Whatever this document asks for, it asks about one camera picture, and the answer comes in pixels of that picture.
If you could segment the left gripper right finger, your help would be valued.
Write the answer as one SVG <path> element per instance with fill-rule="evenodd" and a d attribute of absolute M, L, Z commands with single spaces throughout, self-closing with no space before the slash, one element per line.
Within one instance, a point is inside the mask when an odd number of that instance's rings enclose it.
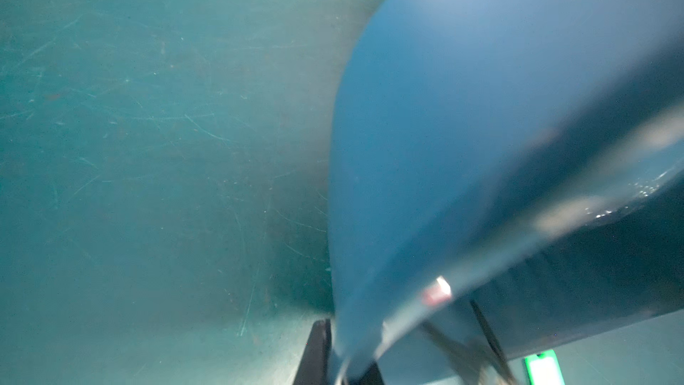
<path fill-rule="evenodd" d="M 355 385 L 385 385 L 379 367 L 373 363 L 364 375 L 354 382 Z"/>

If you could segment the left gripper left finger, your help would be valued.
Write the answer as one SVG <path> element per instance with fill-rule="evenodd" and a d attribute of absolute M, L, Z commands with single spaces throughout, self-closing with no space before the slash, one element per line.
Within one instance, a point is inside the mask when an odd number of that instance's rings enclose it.
<path fill-rule="evenodd" d="M 331 320 L 315 321 L 307 338 L 293 385 L 328 385 Z"/>

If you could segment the green tag key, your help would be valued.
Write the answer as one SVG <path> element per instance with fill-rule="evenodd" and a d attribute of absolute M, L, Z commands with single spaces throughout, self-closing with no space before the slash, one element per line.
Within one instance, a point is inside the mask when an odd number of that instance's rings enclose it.
<path fill-rule="evenodd" d="M 553 349 L 524 358 L 530 385 L 565 385 L 559 360 Z"/>

